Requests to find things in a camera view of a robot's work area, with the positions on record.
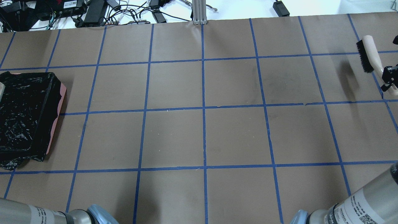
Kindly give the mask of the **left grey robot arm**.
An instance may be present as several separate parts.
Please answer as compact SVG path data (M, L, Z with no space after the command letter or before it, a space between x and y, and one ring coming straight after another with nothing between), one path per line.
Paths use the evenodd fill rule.
M118 221L99 205L87 210L61 212L1 198L1 224L118 224Z

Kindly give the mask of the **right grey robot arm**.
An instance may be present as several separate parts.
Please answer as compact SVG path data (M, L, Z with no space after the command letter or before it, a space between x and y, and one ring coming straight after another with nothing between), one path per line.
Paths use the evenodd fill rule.
M324 102L348 197L327 210L299 210L292 224L397 223L397 119L381 90L370 101ZM349 186L354 167L391 163L358 190Z

